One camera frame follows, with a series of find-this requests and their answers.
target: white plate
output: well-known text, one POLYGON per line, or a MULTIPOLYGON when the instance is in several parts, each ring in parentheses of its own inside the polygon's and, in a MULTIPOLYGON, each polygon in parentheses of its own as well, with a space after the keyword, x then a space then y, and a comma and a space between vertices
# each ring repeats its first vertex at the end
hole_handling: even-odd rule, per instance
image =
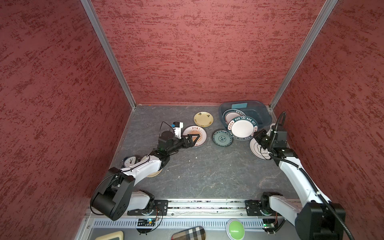
POLYGON ((249 116, 236 117, 228 123, 229 134, 237 140, 251 139, 257 128, 257 121, 249 116))
POLYGON ((193 147, 200 147, 207 141, 207 132, 202 127, 189 126, 184 130, 183 136, 186 136, 188 134, 200 134, 199 139, 193 147))
POLYGON ((268 150, 261 149, 260 147, 261 147, 260 144, 258 144, 257 141, 254 138, 252 138, 250 143, 249 143, 249 148, 250 148, 252 154, 255 157, 260 158, 262 160, 271 159, 271 156, 269 156, 269 154, 268 154, 268 150))
POLYGON ((224 113, 223 113, 223 118, 225 120, 225 122, 228 124, 232 119, 236 118, 236 117, 240 117, 240 116, 245 116, 245 114, 240 111, 240 110, 237 110, 237 109, 229 109, 229 110, 226 110, 224 113))

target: red wall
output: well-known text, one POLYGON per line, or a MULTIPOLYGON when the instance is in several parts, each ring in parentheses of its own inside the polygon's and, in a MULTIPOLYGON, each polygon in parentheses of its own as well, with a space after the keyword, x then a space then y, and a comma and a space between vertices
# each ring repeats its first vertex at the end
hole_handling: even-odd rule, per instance
POLYGON ((339 0, 277 104, 356 239, 384 239, 384 2, 339 0))
POLYGON ((94 0, 137 103, 269 104, 324 0, 94 0))
POLYGON ((130 107, 80 1, 0 19, 0 239, 73 239, 130 107))

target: plate with orange sunburst pattern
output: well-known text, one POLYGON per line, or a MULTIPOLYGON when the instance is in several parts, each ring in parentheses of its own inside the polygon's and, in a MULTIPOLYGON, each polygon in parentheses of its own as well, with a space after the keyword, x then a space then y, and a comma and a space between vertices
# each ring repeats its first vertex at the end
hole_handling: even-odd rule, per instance
POLYGON ((188 134, 200 134, 199 139, 193 147, 200 147, 207 141, 207 132, 202 127, 189 126, 184 129, 183 136, 186 136, 188 134))

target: plaid object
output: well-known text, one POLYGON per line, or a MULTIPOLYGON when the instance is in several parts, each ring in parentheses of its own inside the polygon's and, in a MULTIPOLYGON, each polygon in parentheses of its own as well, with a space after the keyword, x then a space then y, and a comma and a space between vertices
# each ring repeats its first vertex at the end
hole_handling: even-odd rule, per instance
POLYGON ((171 240, 205 240, 205 230, 202 227, 194 227, 175 233, 171 240))

